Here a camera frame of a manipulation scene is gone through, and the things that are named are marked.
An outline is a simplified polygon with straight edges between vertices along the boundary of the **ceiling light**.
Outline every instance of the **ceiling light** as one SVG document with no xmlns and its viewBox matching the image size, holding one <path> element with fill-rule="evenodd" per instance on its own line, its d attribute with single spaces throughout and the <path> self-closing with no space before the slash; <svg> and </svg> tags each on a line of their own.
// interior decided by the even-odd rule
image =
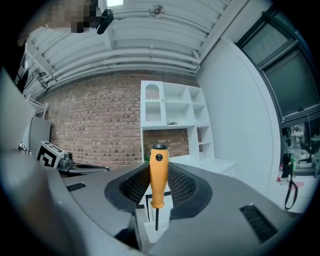
<svg viewBox="0 0 320 256">
<path fill-rule="evenodd" d="M 120 6 L 124 3 L 124 0 L 106 0 L 108 7 Z"/>
</svg>

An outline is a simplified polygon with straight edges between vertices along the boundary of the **green plant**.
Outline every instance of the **green plant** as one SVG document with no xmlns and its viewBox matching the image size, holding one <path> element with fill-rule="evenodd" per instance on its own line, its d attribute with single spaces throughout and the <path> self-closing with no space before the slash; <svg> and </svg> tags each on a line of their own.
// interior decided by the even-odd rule
<svg viewBox="0 0 320 256">
<path fill-rule="evenodd" d="M 143 159 L 146 163 L 150 162 L 150 156 L 149 155 L 144 155 Z"/>
</svg>

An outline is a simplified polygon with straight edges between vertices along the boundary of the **round ceiling fixture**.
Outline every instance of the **round ceiling fixture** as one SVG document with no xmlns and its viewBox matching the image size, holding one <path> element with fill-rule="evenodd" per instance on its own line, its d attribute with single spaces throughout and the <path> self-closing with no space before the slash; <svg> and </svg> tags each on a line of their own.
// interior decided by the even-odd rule
<svg viewBox="0 0 320 256">
<path fill-rule="evenodd" d="M 160 18 L 163 15 L 165 15 L 165 13 L 166 13 L 166 9 L 163 6 L 158 4 L 151 6 L 149 9 L 150 16 L 154 18 Z"/>
</svg>

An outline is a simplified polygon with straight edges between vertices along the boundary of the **black strap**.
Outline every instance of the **black strap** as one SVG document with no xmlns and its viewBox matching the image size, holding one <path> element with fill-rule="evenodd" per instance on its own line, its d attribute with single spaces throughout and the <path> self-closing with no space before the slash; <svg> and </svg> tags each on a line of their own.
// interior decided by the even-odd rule
<svg viewBox="0 0 320 256">
<path fill-rule="evenodd" d="M 295 190 L 294 190 L 294 197 L 293 197 L 293 203 L 291 205 L 290 208 L 287 207 L 287 202 L 289 200 L 289 197 L 290 197 L 290 193 L 291 193 L 291 188 L 292 188 L 292 185 L 294 186 Z M 286 197 L 285 197 L 285 203 L 284 203 L 284 208 L 286 210 L 290 210 L 292 208 L 292 206 L 294 206 L 296 200 L 297 200 L 297 197 L 298 197 L 298 187 L 297 185 L 292 181 L 292 176 L 291 176 L 291 180 L 289 181 L 289 188 L 288 188 L 288 192 L 286 193 Z"/>
</svg>

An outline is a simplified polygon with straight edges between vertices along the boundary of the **white wall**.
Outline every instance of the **white wall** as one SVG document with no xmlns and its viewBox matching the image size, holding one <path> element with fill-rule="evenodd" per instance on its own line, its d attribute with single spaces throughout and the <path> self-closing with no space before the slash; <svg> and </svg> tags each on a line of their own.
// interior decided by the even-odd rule
<svg viewBox="0 0 320 256">
<path fill-rule="evenodd" d="M 236 162 L 235 178 L 266 190 L 279 168 L 277 114 L 260 74 L 228 39 L 219 39 L 197 73 L 207 104 L 215 158 Z"/>
<path fill-rule="evenodd" d="M 234 43 L 238 42 L 262 16 L 261 13 L 268 10 L 271 5 L 271 0 L 249 0 L 224 31 L 222 37 Z"/>
</svg>

